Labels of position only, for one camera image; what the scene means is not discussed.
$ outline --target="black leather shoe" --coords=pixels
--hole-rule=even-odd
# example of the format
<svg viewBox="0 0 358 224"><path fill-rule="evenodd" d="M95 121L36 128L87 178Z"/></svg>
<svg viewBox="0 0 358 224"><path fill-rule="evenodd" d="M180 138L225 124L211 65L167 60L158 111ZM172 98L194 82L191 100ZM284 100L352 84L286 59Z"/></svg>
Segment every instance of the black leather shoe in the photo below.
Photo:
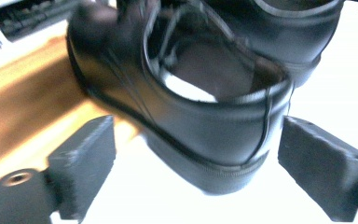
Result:
<svg viewBox="0 0 358 224"><path fill-rule="evenodd" d="M282 129L293 82L202 2L84 2L67 40L87 93L144 127L151 149L208 193L243 188Z"/></svg>
<svg viewBox="0 0 358 224"><path fill-rule="evenodd" d="M296 87L321 60L336 31L343 0L209 0L247 46L281 63Z"/></svg>

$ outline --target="wooden surface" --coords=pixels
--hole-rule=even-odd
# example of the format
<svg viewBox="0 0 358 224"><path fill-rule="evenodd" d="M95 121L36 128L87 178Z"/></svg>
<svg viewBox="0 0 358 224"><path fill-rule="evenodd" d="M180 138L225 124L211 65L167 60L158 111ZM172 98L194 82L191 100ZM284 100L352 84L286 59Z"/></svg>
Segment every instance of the wooden surface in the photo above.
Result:
<svg viewBox="0 0 358 224"><path fill-rule="evenodd" d="M0 68L0 178L46 169L46 157L90 119L111 114L78 87L64 37ZM115 117L117 149L137 134Z"/></svg>

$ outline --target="shoe toe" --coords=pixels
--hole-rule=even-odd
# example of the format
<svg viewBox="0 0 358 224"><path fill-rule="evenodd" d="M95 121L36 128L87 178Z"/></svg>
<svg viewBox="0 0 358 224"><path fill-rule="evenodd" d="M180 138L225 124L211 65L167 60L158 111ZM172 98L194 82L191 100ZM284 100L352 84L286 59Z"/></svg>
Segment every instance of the shoe toe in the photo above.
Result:
<svg viewBox="0 0 358 224"><path fill-rule="evenodd" d="M117 14L115 8L97 2L81 2L68 29L73 44L88 52L100 51L109 30L117 23Z"/></svg>

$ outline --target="black foam block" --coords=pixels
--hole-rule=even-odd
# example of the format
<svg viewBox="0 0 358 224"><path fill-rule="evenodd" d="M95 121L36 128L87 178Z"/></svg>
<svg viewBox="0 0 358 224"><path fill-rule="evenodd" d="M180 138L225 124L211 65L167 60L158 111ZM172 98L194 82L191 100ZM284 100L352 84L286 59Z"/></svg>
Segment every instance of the black foam block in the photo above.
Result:
<svg viewBox="0 0 358 224"><path fill-rule="evenodd" d="M333 221L353 221L358 149L302 119L286 117L279 163Z"/></svg>
<svg viewBox="0 0 358 224"><path fill-rule="evenodd" d="M83 220L115 157L111 116L89 121L48 156L62 219Z"/></svg>

